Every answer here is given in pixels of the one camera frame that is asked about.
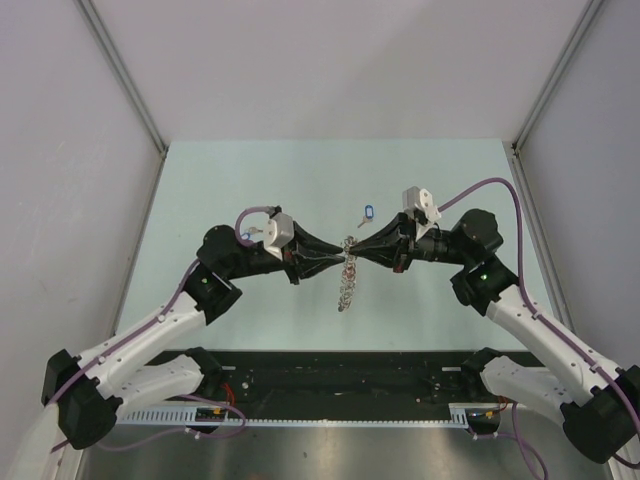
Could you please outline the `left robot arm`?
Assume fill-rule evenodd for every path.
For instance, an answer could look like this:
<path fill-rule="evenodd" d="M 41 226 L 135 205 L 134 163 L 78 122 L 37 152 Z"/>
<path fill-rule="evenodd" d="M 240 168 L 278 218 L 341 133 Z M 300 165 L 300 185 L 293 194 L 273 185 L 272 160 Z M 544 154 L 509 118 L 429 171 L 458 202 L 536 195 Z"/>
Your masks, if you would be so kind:
<path fill-rule="evenodd" d="M 221 387 L 221 366 L 192 348 L 152 366 L 172 341 L 224 315 L 242 292 L 233 280 L 284 273 L 293 285 L 343 263 L 340 247 L 276 213 L 251 243 L 229 225 L 212 227 L 172 296 L 124 333 L 77 355 L 62 349 L 46 364 L 41 401 L 58 411 L 65 443 L 82 450 L 101 441 L 127 414 L 174 397 L 207 400 Z"/>

